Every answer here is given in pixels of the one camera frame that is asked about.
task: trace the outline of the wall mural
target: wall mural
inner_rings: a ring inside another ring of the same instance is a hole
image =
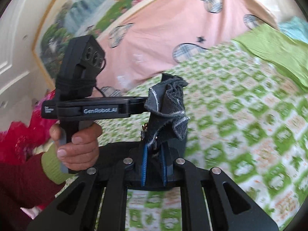
[[[55,0],[34,46],[34,54],[43,64],[46,75],[54,81],[70,39],[87,34],[97,38],[141,1]]]

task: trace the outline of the triangular cutout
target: triangular cutout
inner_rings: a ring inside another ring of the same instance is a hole
[[[234,214],[240,214],[251,209],[249,203],[229,183],[225,182],[223,185]]]
[[[73,189],[73,191],[57,206],[57,209],[68,215],[73,215],[78,206],[84,187],[85,183],[81,183],[75,187],[75,189]]]

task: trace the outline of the green cuff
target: green cuff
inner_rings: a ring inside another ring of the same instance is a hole
[[[64,183],[67,179],[73,176],[61,172],[61,163],[56,156],[54,145],[52,145],[49,150],[42,155],[41,163],[45,175],[57,185]]]

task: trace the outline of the black star print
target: black star print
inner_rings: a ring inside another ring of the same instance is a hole
[[[197,42],[203,43],[205,41],[203,36],[197,37]]]

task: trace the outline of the device handle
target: device handle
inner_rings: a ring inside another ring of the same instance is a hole
[[[80,122],[60,122],[61,138],[59,140],[60,146],[72,142],[72,136],[80,130],[90,127],[93,121],[80,121]],[[76,174],[77,172],[68,169],[61,163],[61,171],[63,173]]]

